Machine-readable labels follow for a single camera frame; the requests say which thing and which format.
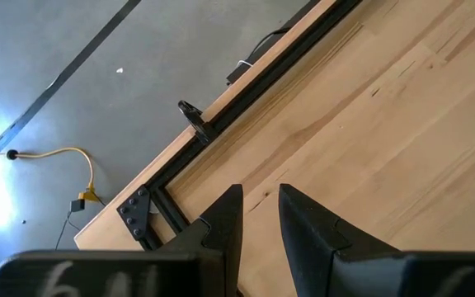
concrete floor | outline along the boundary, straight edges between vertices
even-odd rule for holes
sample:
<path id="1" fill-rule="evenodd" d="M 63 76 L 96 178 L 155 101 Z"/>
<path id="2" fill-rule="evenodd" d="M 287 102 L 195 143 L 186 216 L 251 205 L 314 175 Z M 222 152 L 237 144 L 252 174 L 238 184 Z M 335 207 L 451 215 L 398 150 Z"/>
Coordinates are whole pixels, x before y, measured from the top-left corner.
<path id="1" fill-rule="evenodd" d="M 142 0 L 4 151 L 85 148 L 96 162 L 96 192 L 107 202 L 186 127 L 177 102 L 206 108 L 236 62 L 305 3 Z M 0 2 L 0 134 L 124 4 Z M 75 153 L 0 158 L 0 261 L 54 248 L 69 201 L 87 179 Z M 71 221 L 82 227 L 100 209 L 87 204 Z M 76 232 L 68 226 L 59 248 L 76 248 Z"/>

wooden tabletop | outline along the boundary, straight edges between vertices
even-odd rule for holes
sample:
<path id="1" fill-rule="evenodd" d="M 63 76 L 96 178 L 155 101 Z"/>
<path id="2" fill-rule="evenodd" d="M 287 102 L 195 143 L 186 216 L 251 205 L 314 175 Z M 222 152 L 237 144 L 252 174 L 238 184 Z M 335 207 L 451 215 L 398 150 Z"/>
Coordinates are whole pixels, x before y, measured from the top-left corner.
<path id="1" fill-rule="evenodd" d="M 333 1 L 321 1 L 206 112 L 210 119 Z M 116 207 L 183 132 L 75 238 L 139 250 Z M 277 189 L 290 183 L 396 248 L 475 250 L 475 1 L 371 1 L 353 11 L 167 187 L 193 220 L 241 183 L 240 289 L 295 295 Z M 173 234 L 162 217 L 159 235 Z"/>

yellow connector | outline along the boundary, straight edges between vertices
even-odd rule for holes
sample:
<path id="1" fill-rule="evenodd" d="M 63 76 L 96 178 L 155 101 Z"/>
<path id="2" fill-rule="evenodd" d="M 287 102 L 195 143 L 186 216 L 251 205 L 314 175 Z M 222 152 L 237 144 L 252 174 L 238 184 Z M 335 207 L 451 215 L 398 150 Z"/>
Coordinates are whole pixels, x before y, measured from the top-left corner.
<path id="1" fill-rule="evenodd" d="M 100 200 L 98 199 L 98 197 L 96 196 L 95 194 L 95 188 L 92 184 L 89 184 L 87 186 L 87 189 L 86 191 L 84 192 L 80 192 L 78 194 L 78 199 L 84 199 L 84 200 L 88 200 L 88 201 L 94 201 L 94 202 L 100 202 Z"/>

cable plug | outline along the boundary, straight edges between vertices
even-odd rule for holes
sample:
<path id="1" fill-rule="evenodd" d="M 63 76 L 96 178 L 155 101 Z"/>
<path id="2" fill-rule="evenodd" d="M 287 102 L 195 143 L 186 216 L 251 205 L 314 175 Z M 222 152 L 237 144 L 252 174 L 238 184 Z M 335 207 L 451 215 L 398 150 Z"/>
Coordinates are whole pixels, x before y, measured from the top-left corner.
<path id="1" fill-rule="evenodd" d="M 100 202 L 100 199 L 98 199 L 98 196 L 95 194 L 95 187 L 92 184 L 87 185 L 86 191 L 78 194 L 78 199 Z"/>
<path id="2" fill-rule="evenodd" d="M 71 212 L 85 210 L 85 208 L 86 208 L 86 201 L 84 199 L 76 199 L 76 200 L 71 201 L 71 206 L 70 206 Z"/>

black rubber stopper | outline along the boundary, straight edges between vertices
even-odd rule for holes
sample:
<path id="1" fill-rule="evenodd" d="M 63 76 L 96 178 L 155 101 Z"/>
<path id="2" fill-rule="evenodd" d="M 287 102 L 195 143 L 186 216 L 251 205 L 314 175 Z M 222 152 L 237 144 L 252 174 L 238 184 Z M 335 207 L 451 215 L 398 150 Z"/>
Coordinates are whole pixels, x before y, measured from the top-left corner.
<path id="1" fill-rule="evenodd" d="M 19 153 L 15 149 L 9 149 L 7 152 L 7 159 L 16 160 Z"/>

